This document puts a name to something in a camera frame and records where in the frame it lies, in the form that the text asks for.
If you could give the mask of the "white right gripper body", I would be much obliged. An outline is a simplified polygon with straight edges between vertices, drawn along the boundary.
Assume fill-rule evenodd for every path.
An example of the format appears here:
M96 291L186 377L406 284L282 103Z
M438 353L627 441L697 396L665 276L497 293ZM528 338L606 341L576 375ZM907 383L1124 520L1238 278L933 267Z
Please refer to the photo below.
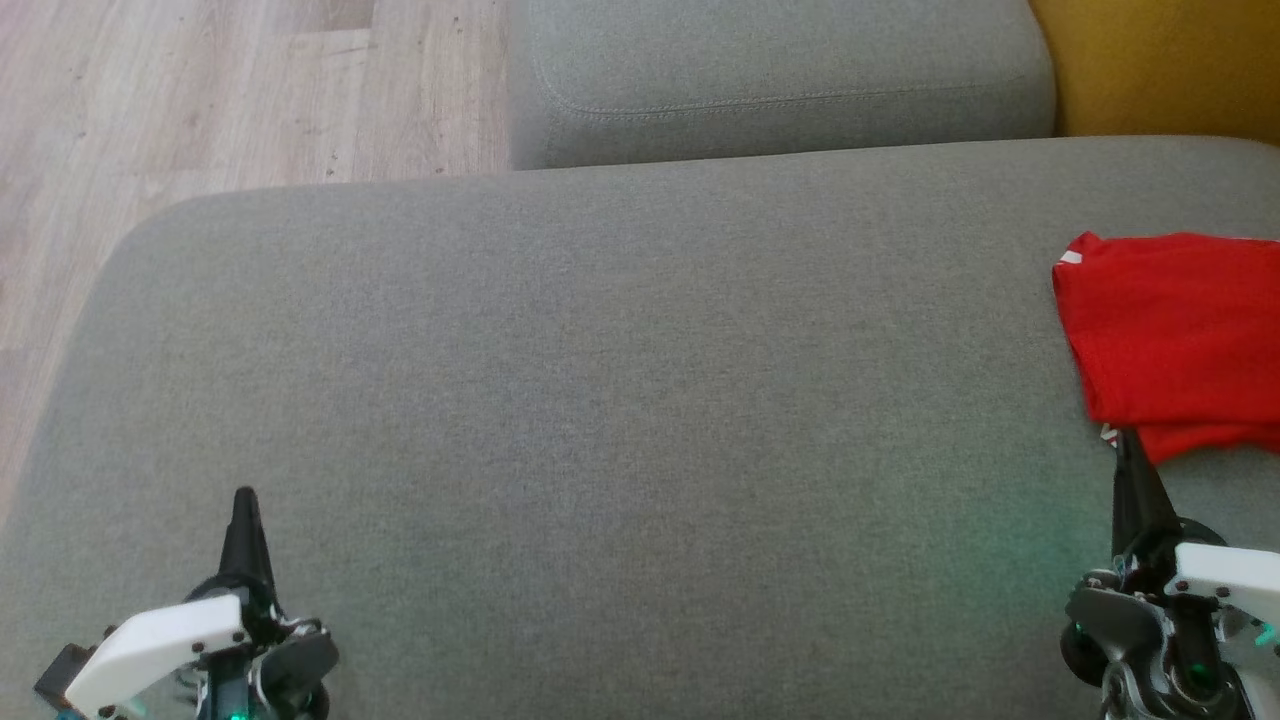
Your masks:
M1277 683L1233 659L1243 633L1277 648L1277 553L1189 520L1112 524L1112 565L1068 602L1060 651L1101 693L1101 719L1275 719Z

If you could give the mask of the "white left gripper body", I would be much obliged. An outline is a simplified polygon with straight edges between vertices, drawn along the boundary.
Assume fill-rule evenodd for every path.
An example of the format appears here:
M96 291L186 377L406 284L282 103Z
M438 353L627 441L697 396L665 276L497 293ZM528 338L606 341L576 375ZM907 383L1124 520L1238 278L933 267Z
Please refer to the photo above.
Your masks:
M172 679L196 719L328 719L339 657L321 620L220 588L124 620L70 673L63 716L142 719L141 696Z

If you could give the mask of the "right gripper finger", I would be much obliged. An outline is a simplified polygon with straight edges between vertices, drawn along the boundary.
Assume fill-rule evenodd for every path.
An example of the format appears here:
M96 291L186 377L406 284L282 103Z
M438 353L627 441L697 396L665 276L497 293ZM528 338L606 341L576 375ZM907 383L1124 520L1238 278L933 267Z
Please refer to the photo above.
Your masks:
M1181 521L1139 433L1116 437L1112 498L1112 553L1130 562L1157 562L1165 546L1183 537Z

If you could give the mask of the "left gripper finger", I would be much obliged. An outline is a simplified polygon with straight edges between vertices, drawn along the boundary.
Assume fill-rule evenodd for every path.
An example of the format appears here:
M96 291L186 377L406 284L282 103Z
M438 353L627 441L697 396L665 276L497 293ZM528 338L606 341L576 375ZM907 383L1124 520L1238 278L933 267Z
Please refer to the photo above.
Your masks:
M248 589L260 603L278 602L259 497L250 486L234 493L216 580L219 587Z

